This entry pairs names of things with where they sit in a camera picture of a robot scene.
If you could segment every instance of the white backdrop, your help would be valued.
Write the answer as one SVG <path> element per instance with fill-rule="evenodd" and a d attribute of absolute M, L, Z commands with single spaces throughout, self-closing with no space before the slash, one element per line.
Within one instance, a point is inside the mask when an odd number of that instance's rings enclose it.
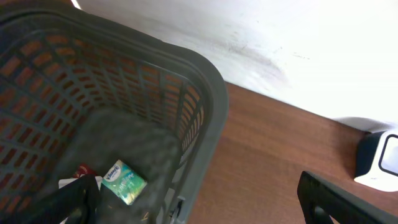
<path fill-rule="evenodd" d="M 192 49 L 227 82 L 355 128 L 398 126 L 394 0 L 78 0 Z"/>

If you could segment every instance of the wooden table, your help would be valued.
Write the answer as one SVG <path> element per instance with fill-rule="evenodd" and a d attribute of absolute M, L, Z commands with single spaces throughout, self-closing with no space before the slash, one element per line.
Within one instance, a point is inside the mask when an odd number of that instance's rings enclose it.
<path fill-rule="evenodd" d="M 398 192 L 353 180 L 363 132 L 235 85 L 228 90 L 228 120 L 188 223 L 305 223 L 297 198 L 303 170 L 398 216 Z"/>

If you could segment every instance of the green packet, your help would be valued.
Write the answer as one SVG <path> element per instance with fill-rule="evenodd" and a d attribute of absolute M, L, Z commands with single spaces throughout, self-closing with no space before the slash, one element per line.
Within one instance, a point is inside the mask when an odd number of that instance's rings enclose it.
<path fill-rule="evenodd" d="M 103 177 L 102 184 L 112 190 L 124 203 L 131 205 L 147 182 L 118 160 Z"/>

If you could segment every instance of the white box with black side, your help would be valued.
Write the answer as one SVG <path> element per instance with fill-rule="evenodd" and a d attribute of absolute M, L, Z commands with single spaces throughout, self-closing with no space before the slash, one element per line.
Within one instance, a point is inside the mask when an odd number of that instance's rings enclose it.
<path fill-rule="evenodd" d="M 398 130 L 368 134 L 359 142 L 354 180 L 381 191 L 398 191 Z"/>

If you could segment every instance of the plastic basket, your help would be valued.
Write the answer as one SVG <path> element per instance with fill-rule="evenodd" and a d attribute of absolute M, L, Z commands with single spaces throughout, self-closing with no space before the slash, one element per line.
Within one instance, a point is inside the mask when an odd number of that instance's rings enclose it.
<path fill-rule="evenodd" d="M 161 212 L 182 204 L 187 220 L 228 112 L 207 59 L 57 2 L 3 7 L 0 38 L 0 218 L 30 204 L 91 110 L 113 106 L 179 138 Z"/>

